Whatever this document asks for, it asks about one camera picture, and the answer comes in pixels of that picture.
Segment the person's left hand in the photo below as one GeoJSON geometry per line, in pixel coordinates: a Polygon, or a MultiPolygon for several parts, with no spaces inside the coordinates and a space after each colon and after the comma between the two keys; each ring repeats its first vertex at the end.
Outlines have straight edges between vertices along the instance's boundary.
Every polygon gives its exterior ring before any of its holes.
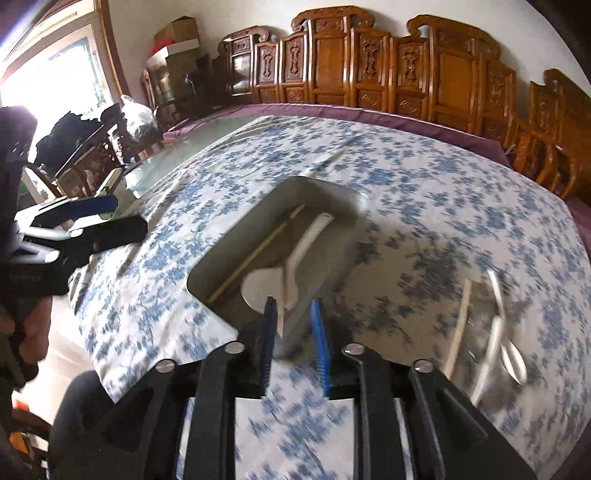
{"type": "Polygon", "coordinates": [[[47,355],[52,304],[52,297],[41,299],[22,324],[24,339],[19,344],[19,353],[26,364],[42,361],[47,355]]]}

